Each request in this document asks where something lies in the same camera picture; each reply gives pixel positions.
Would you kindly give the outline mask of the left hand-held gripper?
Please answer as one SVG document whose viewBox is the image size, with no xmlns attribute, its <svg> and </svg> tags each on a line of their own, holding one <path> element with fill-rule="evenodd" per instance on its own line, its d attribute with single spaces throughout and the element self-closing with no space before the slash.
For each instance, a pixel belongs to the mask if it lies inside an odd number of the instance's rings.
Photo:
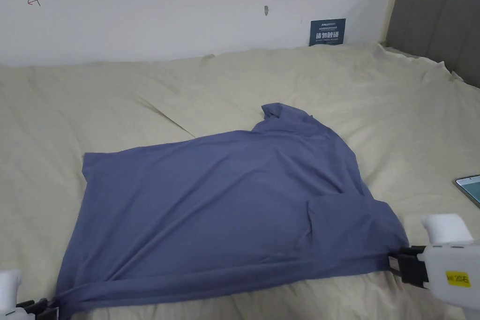
<svg viewBox="0 0 480 320">
<path fill-rule="evenodd" d="M 17 304 L 17 293 L 21 283 L 21 271 L 5 270 L 0 272 L 0 318 L 2 320 L 57 320 L 59 302 L 51 299 L 47 302 L 26 302 Z"/>
</svg>

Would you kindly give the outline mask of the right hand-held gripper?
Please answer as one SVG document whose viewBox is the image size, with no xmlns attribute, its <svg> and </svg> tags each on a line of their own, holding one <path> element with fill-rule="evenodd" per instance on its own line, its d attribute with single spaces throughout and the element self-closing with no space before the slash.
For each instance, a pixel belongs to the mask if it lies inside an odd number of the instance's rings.
<svg viewBox="0 0 480 320">
<path fill-rule="evenodd" d="M 429 243 L 389 254 L 389 270 L 403 283 L 428 289 L 445 304 L 462 309 L 467 320 L 480 318 L 480 241 L 457 214 L 422 219 Z"/>
</svg>

